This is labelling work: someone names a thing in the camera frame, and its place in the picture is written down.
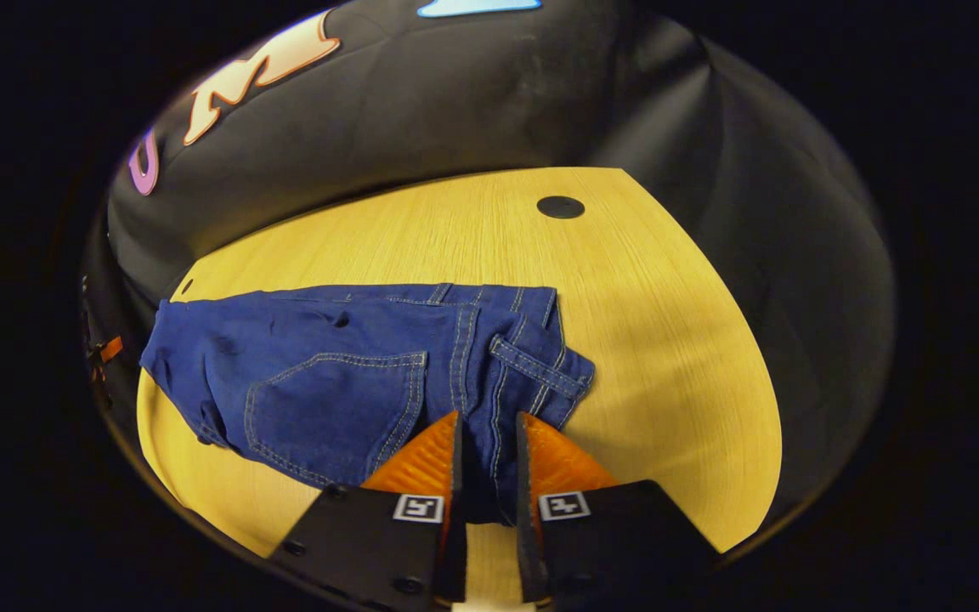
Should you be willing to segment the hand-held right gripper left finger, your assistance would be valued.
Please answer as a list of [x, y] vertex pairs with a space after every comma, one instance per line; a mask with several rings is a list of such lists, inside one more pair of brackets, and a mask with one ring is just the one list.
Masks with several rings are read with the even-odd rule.
[[330, 484], [269, 566], [346, 609], [449, 609], [467, 597], [465, 425], [450, 413], [364, 483]]

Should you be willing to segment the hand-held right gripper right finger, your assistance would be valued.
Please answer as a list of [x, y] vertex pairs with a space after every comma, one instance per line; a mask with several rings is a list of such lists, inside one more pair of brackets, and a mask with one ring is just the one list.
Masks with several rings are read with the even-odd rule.
[[669, 604], [720, 554], [655, 480], [620, 483], [549, 423], [516, 425], [522, 597], [534, 604]]

